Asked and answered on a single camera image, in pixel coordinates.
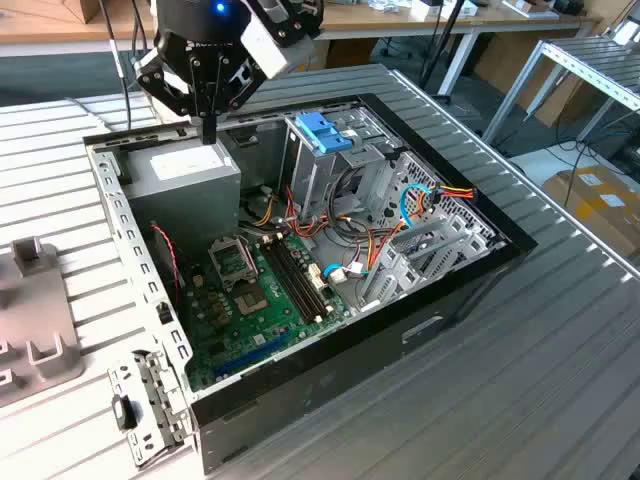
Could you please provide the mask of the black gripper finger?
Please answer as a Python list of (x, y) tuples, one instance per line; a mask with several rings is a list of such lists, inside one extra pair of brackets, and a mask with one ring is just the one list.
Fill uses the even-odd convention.
[(142, 90), (159, 102), (165, 109), (180, 117), (189, 117), (196, 126), (199, 139), (209, 143), (209, 97), (207, 85), (199, 79), (199, 59), (187, 60), (185, 87), (179, 88), (170, 82), (174, 74), (163, 67), (157, 49), (147, 53), (134, 63), (136, 81)]
[(215, 144), (218, 117), (238, 110), (265, 81), (265, 74), (247, 53), (221, 56), (211, 90), (208, 116), (208, 143)]

